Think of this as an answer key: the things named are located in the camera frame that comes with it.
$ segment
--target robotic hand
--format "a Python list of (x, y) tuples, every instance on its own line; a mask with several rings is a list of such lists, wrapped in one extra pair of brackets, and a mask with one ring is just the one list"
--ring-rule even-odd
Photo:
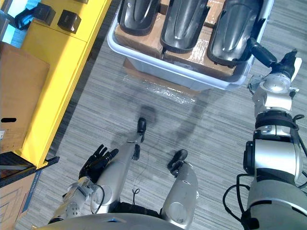
[[(296, 186), (302, 172), (300, 144), (296, 120), (292, 118), (292, 99), (297, 88), (291, 82), (302, 63), (297, 51), (287, 53), (281, 62), (254, 39), (248, 46), (252, 54), (272, 71), (269, 75), (253, 76), (248, 84), (255, 104), (255, 131), (244, 152), (244, 169), (247, 174), (237, 176), (236, 185), (223, 197), (226, 211), (243, 225), (245, 230), (288, 230), (307, 228), (307, 196)], [(251, 186), (240, 184), (241, 176), (253, 176)], [(240, 187), (249, 190), (245, 211), (240, 198)], [(225, 204), (227, 193), (236, 188), (242, 217), (235, 216)]]

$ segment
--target plastic wrap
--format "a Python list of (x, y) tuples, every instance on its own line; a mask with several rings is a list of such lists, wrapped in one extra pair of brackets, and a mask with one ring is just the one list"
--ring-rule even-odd
[(205, 20), (205, 26), (213, 28), (216, 24), (224, 6), (225, 0), (209, 0), (207, 6), (210, 7)]
[(215, 78), (225, 79), (233, 75), (235, 68), (222, 66), (212, 62), (207, 56), (207, 49), (212, 34), (212, 28), (203, 27), (193, 50), (187, 54), (177, 54), (170, 51), (164, 53), (164, 60), (199, 73)]
[(179, 104), (195, 103), (195, 97), (200, 92), (191, 90), (187, 87), (171, 83), (161, 78), (137, 71), (132, 64), (126, 59), (124, 64), (128, 73), (124, 81), (134, 86), (145, 88), (146, 90), (175, 101)]
[(146, 36), (133, 36), (122, 31), (119, 25), (115, 30), (115, 37), (119, 44), (132, 48), (143, 54), (161, 59), (163, 46), (160, 43), (165, 15), (158, 13), (152, 31)]

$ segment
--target plastic bin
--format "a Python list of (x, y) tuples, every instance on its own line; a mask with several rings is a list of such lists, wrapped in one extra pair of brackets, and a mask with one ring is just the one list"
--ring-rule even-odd
[[(260, 18), (266, 19), (260, 33), (257, 37), (257, 41), (260, 42), (263, 35), (265, 26), (267, 25), (269, 15), (271, 13), (274, 0), (264, 0), (263, 6), (260, 12)], [(190, 69), (168, 63), (166, 61), (151, 57), (149, 55), (140, 53), (130, 48), (121, 46), (118, 44), (115, 38), (115, 29), (118, 24), (117, 15), (113, 20), (111, 28), (109, 30), (107, 41), (110, 48), (116, 53), (122, 54), (132, 63), (132, 65), (139, 71), (145, 72), (164, 80), (186, 86), (192, 90), (202, 91), (208, 88), (218, 88), (221, 90), (235, 90), (239, 88), (245, 81), (251, 66), (254, 63), (254, 57), (242, 63), (236, 67), (233, 76), (227, 78), (227, 80), (220, 80), (209, 75), (198, 73)]]

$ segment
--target cardboard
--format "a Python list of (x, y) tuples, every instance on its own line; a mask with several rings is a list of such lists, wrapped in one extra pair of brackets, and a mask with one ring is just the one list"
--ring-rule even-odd
[(0, 153), (3, 153), (22, 147), (49, 64), (1, 42), (0, 69)]
[(225, 79), (233, 75), (235, 67), (229, 68), (215, 64), (207, 56), (207, 48), (213, 29), (203, 27), (193, 50), (187, 54), (177, 54), (166, 51), (164, 60), (184, 68), (188, 68), (215, 78)]
[(156, 84), (161, 85), (161, 86), (165, 86), (165, 87), (172, 89), (176, 92), (181, 92), (181, 93), (183, 93), (183, 94), (185, 94), (185, 95), (187, 95), (191, 98), (195, 97), (196, 95), (198, 95), (200, 93), (199, 91), (191, 90), (191, 89), (189, 89), (185, 86), (177, 85), (177, 84), (172, 83), (170, 81), (167, 81), (167, 80), (161, 79), (159, 77), (150, 75), (148, 73), (140, 72), (137, 69), (135, 69), (135, 67), (131, 64), (131, 62), (128, 59), (125, 60), (124, 67), (125, 67), (126, 73), (131, 75), (131, 76), (134, 76), (134, 77), (141, 79), (143, 81), (148, 81), (148, 82), (156, 83)]
[(0, 229), (13, 230), (28, 198), (35, 174), (0, 189)]
[(146, 36), (133, 36), (127, 34), (122, 31), (118, 25), (115, 30), (115, 37), (122, 46), (127, 46), (141, 53), (160, 59), (163, 50), (163, 46), (160, 43), (160, 35), (164, 20), (165, 16), (158, 13), (152, 31)]
[(209, 0), (207, 6), (210, 7), (205, 20), (205, 26), (213, 28), (216, 24), (224, 6), (225, 0)]
[(166, 15), (170, 0), (161, 0), (159, 12)]

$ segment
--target wire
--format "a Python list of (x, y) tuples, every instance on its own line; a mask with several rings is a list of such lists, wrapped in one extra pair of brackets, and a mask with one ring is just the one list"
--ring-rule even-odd
[[(226, 197), (228, 195), (228, 193), (230, 192), (230, 190), (232, 190), (233, 188), (237, 187), (237, 184), (229, 187), (226, 192), (223, 195), (223, 205), (224, 208), (226, 210), (226, 212), (228, 212), (233, 218), (235, 218), (237, 221), (239, 221), (240, 223), (242, 223), (241, 219), (239, 217), (237, 217), (235, 214), (233, 214), (233, 212), (230, 210), (230, 208), (227, 206), (226, 204)], [(245, 187), (247, 190), (250, 190), (250, 187), (248, 185), (245, 184), (239, 184), (239, 187)]]
[(99, 188), (101, 189), (102, 193), (103, 193), (101, 202), (100, 202), (100, 204), (99, 204), (99, 206), (98, 206), (96, 212), (94, 213), (94, 212), (91, 210), (92, 214), (97, 214), (97, 212), (99, 211), (100, 207), (102, 206), (102, 204), (103, 204), (103, 202), (104, 202), (104, 199), (105, 199), (105, 191), (104, 191), (104, 188), (103, 188), (102, 186), (98, 185), (98, 184), (92, 184), (91, 186), (97, 186), (97, 187), (99, 187)]
[(139, 192), (140, 192), (140, 189), (139, 188), (137, 188), (135, 191), (134, 190), (132, 190), (132, 192), (133, 192), (133, 204), (135, 205), (135, 202), (134, 202), (134, 199), (135, 199), (135, 195), (137, 195)]
[[(293, 122), (296, 124), (296, 121), (297, 121), (297, 120), (303, 119), (304, 117), (305, 117), (304, 115), (298, 114), (298, 115), (294, 116), (292, 120), (293, 120)], [(298, 133), (298, 130), (297, 130), (297, 136), (298, 136), (298, 139), (299, 139), (299, 143), (301, 144), (302, 149), (303, 149), (303, 151), (304, 151), (304, 153), (305, 153), (305, 155), (306, 155), (306, 157), (307, 157), (307, 149), (306, 149), (306, 146), (305, 146), (304, 143), (303, 143), (303, 140), (301, 139), (301, 137), (300, 137), (300, 135), (299, 135), (299, 133)]]
[(251, 84), (248, 84), (248, 90), (251, 93), (251, 95), (254, 95), (254, 92), (251, 90)]
[[(302, 174), (307, 178), (307, 173), (303, 170)], [(305, 188), (307, 186), (307, 182), (305, 182), (304, 184), (300, 185), (298, 188), (302, 189)]]
[(240, 177), (241, 176), (250, 176), (248, 174), (239, 174), (238, 176), (236, 176), (236, 197), (238, 199), (238, 203), (239, 203), (239, 207), (241, 212), (245, 212), (243, 205), (242, 205), (242, 200), (241, 200), (241, 195), (240, 195)]

